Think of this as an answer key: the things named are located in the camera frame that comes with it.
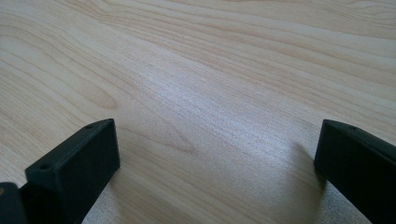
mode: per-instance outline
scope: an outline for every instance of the screw hole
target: screw hole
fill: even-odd
[[[51,163],[42,164],[40,166],[40,170],[42,170],[42,171],[48,170],[51,167],[51,165],[52,165]]]

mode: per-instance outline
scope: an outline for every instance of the wood grain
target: wood grain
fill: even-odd
[[[114,118],[84,223],[369,223],[314,172],[323,119],[396,143],[394,1],[0,1],[0,181]]]

